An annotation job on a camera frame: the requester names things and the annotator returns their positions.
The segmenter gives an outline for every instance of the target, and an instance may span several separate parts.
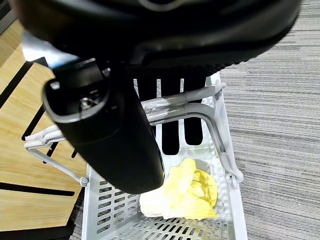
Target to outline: gray basket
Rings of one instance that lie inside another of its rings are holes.
[[[211,76],[213,83],[220,83],[218,73]],[[139,209],[139,195],[127,194],[116,189],[105,181],[90,166],[87,168],[89,183],[85,188],[84,212],[82,224],[83,240],[246,240],[247,232],[239,190],[239,180],[242,175],[234,163],[233,152],[229,159],[225,159],[219,143],[214,139],[211,127],[217,126],[220,132],[224,148],[227,153],[232,151],[229,126],[226,116],[223,96],[214,99],[214,96],[204,98],[202,104],[219,110],[220,121],[210,123],[202,118],[203,141],[199,146],[188,145],[184,135],[184,120],[186,112],[192,114],[189,117],[198,117],[194,112],[198,111],[197,103],[186,105],[172,104],[168,108],[157,107],[156,111],[148,111],[148,106],[143,104],[151,124],[156,125],[156,140],[162,149],[162,125],[161,123],[179,119],[179,143],[180,149],[177,155],[164,155],[162,158],[165,175],[168,176],[170,167],[178,166],[184,158],[196,160],[196,167],[209,173],[218,185],[218,200],[214,210],[218,217],[205,220],[186,220],[172,218],[164,220],[162,217],[145,217]]]

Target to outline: screw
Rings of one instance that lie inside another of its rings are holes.
[[[54,82],[50,83],[50,87],[51,87],[53,90],[58,90],[58,89],[60,88],[60,82],[54,81]]]

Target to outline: crumpled cloth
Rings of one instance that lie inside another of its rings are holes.
[[[217,217],[213,210],[217,198],[215,179],[186,158],[180,166],[170,168],[160,188],[141,194],[139,202],[146,217],[201,220]]]

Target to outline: plastic grid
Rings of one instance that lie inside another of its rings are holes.
[[[213,98],[202,100],[212,107]],[[89,190],[94,192],[94,200],[89,204],[89,212],[96,214],[95,238],[90,240],[233,240],[232,210],[226,172],[218,158],[208,127],[202,120],[203,141],[198,146],[188,145],[185,141],[184,121],[179,120],[179,153],[164,155],[165,175],[170,167],[178,166],[184,158],[193,158],[196,167],[214,177],[218,185],[218,200],[214,210],[217,218],[208,220],[186,220],[162,217],[145,217],[139,210],[139,195],[127,194],[105,181],[94,170],[91,171]],[[156,126],[156,140],[162,150],[162,126]],[[92,231],[91,223],[87,231]]]

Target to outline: black stripe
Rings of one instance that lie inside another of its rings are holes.
[[[78,152],[77,152],[76,150],[73,150],[73,153],[72,153],[72,155],[71,155],[71,158],[74,159],[74,158],[76,157],[77,153],[78,153]]]
[[[26,140],[27,136],[30,136],[31,133],[34,131],[35,127],[37,126],[38,122],[40,121],[42,115],[45,113],[45,108],[43,105],[39,108],[39,110],[34,115],[33,119],[31,120],[29,126],[26,128],[25,132],[23,133],[21,139],[23,141]]]
[[[0,20],[4,18],[5,15],[7,15],[9,12],[10,12],[11,8],[10,8],[10,5],[9,3],[3,5],[1,8],[0,8]]]
[[[46,153],[46,155],[47,155],[48,157],[51,157],[51,155],[54,153],[57,145],[58,145],[58,142],[52,143],[52,145],[50,146],[50,149],[49,149],[48,152]]]
[[[2,240],[59,240],[69,239],[75,229],[75,224],[69,221],[66,226],[45,227],[38,229],[0,231]]]
[[[17,184],[5,183],[5,182],[0,182],[0,189],[24,192],[24,193],[48,194],[48,195],[68,196],[68,197],[72,197],[73,195],[75,195],[74,191],[56,190],[56,189],[41,188],[41,187],[35,187],[35,186],[23,186],[23,185],[17,185]]]
[[[15,74],[15,76],[12,78],[10,83],[6,86],[6,88],[3,90],[3,92],[0,95],[0,109],[5,104],[5,102],[8,100],[12,92],[15,90],[15,88],[18,86],[20,81],[24,78],[26,73],[29,71],[29,69],[32,66],[32,62],[26,61],[20,70]]]

